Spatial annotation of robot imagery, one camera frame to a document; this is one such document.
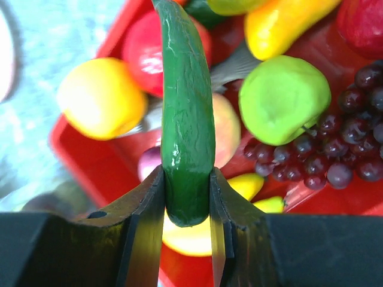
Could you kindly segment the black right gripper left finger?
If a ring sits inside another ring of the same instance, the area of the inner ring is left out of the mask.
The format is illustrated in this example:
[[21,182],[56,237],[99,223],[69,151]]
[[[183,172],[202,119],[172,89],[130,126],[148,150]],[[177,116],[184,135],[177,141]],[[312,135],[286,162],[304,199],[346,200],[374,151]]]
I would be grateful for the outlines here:
[[161,167],[87,218],[1,213],[2,286],[156,286],[165,211]]

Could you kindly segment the green apple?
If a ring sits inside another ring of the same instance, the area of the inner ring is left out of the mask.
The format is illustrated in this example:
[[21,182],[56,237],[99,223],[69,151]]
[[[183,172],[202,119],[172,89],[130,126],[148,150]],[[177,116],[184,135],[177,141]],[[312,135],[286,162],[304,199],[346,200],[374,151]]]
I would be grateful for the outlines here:
[[260,63],[238,94],[247,130],[273,146],[288,144],[312,127],[331,99],[329,83],[316,67],[285,55]]

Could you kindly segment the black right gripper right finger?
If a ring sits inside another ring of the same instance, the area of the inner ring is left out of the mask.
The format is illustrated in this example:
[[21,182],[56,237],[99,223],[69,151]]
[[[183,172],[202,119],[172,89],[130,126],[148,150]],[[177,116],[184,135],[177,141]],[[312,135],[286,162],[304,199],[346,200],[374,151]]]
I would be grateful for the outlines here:
[[264,213],[210,175],[215,286],[381,286],[382,218]]

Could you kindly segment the dark green chili pepper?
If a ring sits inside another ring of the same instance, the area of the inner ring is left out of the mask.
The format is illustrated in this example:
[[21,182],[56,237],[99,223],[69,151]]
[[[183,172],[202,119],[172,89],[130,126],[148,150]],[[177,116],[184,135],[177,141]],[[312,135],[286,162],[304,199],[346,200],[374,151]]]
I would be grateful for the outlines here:
[[153,7],[162,32],[166,210],[175,225],[190,227],[209,214],[215,162],[211,77],[199,33],[182,6],[153,1]]

